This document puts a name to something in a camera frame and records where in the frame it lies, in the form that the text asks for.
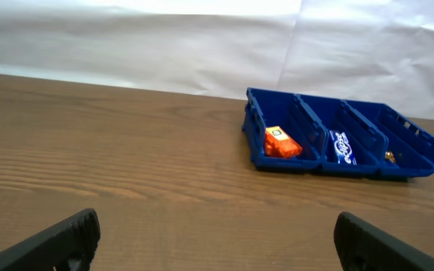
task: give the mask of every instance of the orange snack bag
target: orange snack bag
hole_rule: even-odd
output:
[[[290,158],[301,154],[302,147],[279,126],[274,126],[265,129],[264,151],[269,157]]]

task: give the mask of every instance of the brown wooden surface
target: brown wooden surface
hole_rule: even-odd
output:
[[[0,251],[92,207],[96,271],[340,270],[341,211],[434,257],[434,175],[257,172],[244,105],[0,75]]]

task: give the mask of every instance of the blue and white wrapper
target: blue and white wrapper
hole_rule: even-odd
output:
[[[356,165],[356,158],[346,134],[334,130],[329,130],[329,134],[331,135],[332,147],[335,150],[338,163]]]

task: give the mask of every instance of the gold wrapped candy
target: gold wrapped candy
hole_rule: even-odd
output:
[[[386,153],[384,153],[384,158],[386,160],[389,160],[391,163],[396,163],[395,156],[391,151],[387,151]]]

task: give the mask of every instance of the blue storage container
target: blue storage container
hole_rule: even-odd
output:
[[[315,169],[387,177],[434,173],[434,137],[384,104],[249,88],[243,130],[257,168]],[[289,159],[266,157],[265,128],[280,126],[303,152]],[[329,130],[345,132],[357,165],[337,163]],[[392,151],[396,163],[384,159]]]
[[[348,101],[389,139],[396,163],[383,159],[381,174],[396,177],[429,176],[434,173],[434,137],[385,104]]]

